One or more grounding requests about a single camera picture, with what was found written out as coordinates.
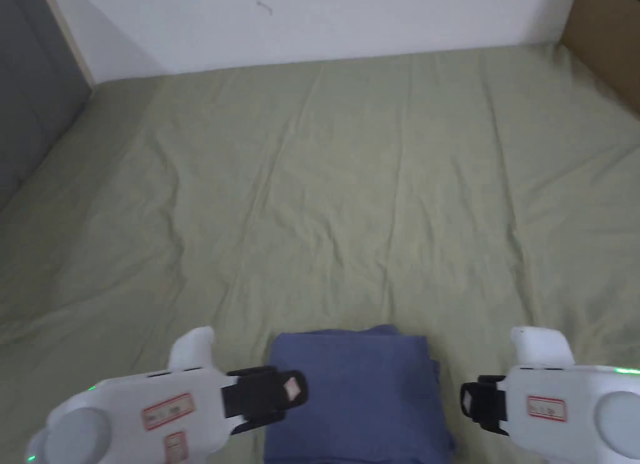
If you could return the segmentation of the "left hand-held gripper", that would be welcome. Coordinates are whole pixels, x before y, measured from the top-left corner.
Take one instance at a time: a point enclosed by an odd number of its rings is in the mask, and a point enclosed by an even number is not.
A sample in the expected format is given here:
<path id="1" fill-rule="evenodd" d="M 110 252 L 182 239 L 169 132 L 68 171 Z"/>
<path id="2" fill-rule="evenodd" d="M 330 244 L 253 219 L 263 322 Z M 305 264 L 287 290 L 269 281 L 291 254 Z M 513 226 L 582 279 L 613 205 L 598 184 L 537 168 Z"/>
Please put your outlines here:
<path id="1" fill-rule="evenodd" d="M 243 425 L 227 416 L 224 387 L 237 379 L 213 364 L 214 331 L 181 336 L 163 370 L 103 380 L 62 402 L 29 441 L 26 463 L 206 463 Z M 306 404 L 300 370 L 260 367 L 255 418 Z"/>

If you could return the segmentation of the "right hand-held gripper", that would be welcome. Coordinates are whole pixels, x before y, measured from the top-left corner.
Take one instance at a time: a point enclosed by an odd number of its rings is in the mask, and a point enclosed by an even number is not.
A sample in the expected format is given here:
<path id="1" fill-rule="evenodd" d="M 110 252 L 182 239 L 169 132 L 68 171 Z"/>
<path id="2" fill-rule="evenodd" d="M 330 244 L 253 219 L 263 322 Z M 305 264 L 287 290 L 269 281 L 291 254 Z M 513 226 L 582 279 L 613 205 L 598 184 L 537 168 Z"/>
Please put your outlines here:
<path id="1" fill-rule="evenodd" d="M 639 370 L 578 365 L 558 330 L 511 330 L 517 362 L 460 386 L 464 416 L 548 463 L 639 462 Z"/>

